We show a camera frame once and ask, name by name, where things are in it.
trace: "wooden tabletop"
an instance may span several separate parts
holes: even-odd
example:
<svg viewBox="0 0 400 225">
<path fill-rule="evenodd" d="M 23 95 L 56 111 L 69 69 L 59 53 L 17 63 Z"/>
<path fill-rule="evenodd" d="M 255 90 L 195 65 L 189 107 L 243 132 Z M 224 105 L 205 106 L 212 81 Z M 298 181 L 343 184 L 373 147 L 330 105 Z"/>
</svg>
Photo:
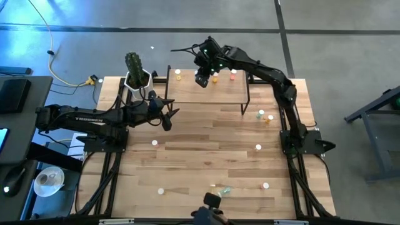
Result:
<svg viewBox="0 0 400 225">
<path fill-rule="evenodd" d="M 116 97 L 120 77 L 105 77 L 98 109 L 109 108 Z M 314 124 L 313 111 L 304 79 L 292 79 L 297 87 L 297 108 L 305 125 Z M 163 97 L 165 84 L 154 84 Z M 221 209 L 232 219 L 295 218 L 286 157 L 281 152 L 278 119 L 268 125 L 256 119 L 263 109 L 279 118 L 273 90 L 267 84 L 250 84 L 251 102 L 241 115 L 237 105 L 174 104 L 181 110 L 172 118 L 172 129 L 148 124 L 129 128 L 127 151 L 119 170 L 113 217 L 190 218 L 203 205 L 208 191 L 230 186 L 222 197 Z M 159 142 L 159 148 L 151 145 Z M 256 151 L 256 144 L 262 149 Z M 79 209 L 99 185 L 104 154 L 87 162 L 79 187 Z M 335 214 L 324 164 L 304 155 L 311 190 L 324 207 Z M 267 182 L 269 189 L 262 190 Z M 158 189 L 164 188 L 163 195 Z M 303 212 L 304 194 L 299 192 Z M 103 199 L 102 211 L 106 197 Z"/>
<path fill-rule="evenodd" d="M 246 75 L 237 71 L 235 80 L 231 80 L 229 70 L 221 70 L 217 82 L 209 78 L 206 88 L 194 81 L 194 69 L 181 69 L 175 74 L 175 69 L 169 70 L 167 98 L 175 99 L 176 103 L 209 103 L 209 104 L 242 104 L 248 101 Z"/>
</svg>

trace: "gray concrete floor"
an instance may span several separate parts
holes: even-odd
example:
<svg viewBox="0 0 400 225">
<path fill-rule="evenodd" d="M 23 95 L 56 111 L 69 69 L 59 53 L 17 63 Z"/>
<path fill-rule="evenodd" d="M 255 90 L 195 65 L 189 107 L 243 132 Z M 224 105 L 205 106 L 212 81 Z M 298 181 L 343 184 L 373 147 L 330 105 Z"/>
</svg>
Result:
<svg viewBox="0 0 400 225">
<path fill-rule="evenodd" d="M 128 28 L 278 29 L 273 0 L 36 0 L 47 22 L 58 26 Z M 286 29 L 400 29 L 397 0 L 280 0 Z M 0 23 L 43 24 L 26 0 L 9 0 Z M 184 32 L 54 32 L 53 69 L 71 83 L 88 76 L 123 76 L 124 55 L 136 51 L 145 69 L 165 75 L 167 65 L 194 69 L 191 55 L 170 49 L 200 43 L 212 35 L 220 44 L 238 46 L 254 59 L 281 68 L 286 62 L 280 34 Z M 400 181 L 367 185 L 377 172 L 362 121 L 343 117 L 400 83 L 400 36 L 288 35 L 294 75 L 306 78 L 316 121 L 324 139 L 337 144 L 327 153 L 331 189 L 338 216 L 400 223 Z M 43 31 L 0 31 L 0 66 L 27 66 L 34 76 L 47 69 L 50 37 Z M 71 92 L 72 89 L 52 87 Z M 98 96 L 101 85 L 96 90 Z M 73 96 L 50 93 L 47 104 L 93 108 L 92 87 Z M 55 139 L 71 131 L 54 131 Z M 34 141 L 47 140 L 35 136 Z"/>
</svg>

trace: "white pot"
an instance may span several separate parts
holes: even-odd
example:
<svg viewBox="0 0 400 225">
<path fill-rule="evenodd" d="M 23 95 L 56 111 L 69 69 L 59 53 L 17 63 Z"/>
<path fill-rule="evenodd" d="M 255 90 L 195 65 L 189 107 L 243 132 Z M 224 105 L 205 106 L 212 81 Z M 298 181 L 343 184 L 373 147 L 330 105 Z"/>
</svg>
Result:
<svg viewBox="0 0 400 225">
<path fill-rule="evenodd" d="M 153 78 L 151 77 L 151 74 L 149 72 L 147 72 L 145 69 L 143 69 L 143 72 L 147 75 L 149 75 L 149 82 L 146 86 L 144 86 L 141 89 L 133 89 L 128 83 L 128 76 L 129 76 L 129 71 L 126 73 L 126 77 L 125 77 L 125 83 L 124 85 L 132 92 L 132 101 L 141 101 L 142 100 L 142 96 L 144 96 L 144 98 L 148 98 L 149 97 L 149 92 L 153 90 Z"/>
</svg>

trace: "potted cactus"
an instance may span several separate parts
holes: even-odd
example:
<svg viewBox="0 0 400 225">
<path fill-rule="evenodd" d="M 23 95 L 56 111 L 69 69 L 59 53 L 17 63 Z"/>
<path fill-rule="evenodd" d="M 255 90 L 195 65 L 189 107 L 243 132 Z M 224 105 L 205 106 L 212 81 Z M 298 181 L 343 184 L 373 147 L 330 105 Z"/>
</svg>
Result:
<svg viewBox="0 0 400 225">
<path fill-rule="evenodd" d="M 132 92 L 132 97 L 135 100 L 147 99 L 149 91 L 153 90 L 151 74 L 142 68 L 140 57 L 135 52 L 126 54 L 125 63 L 128 72 L 124 85 Z"/>
</svg>

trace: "cactus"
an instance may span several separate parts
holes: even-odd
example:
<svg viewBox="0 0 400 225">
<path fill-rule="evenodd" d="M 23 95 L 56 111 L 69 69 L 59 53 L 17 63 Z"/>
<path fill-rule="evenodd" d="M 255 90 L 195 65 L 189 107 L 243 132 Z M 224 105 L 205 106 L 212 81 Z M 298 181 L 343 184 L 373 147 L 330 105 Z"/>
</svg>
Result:
<svg viewBox="0 0 400 225">
<path fill-rule="evenodd" d="M 129 71 L 127 83 L 133 89 L 139 89 L 147 84 L 148 77 L 145 76 L 142 69 L 140 57 L 135 52 L 129 52 L 125 56 L 125 63 Z"/>
</svg>

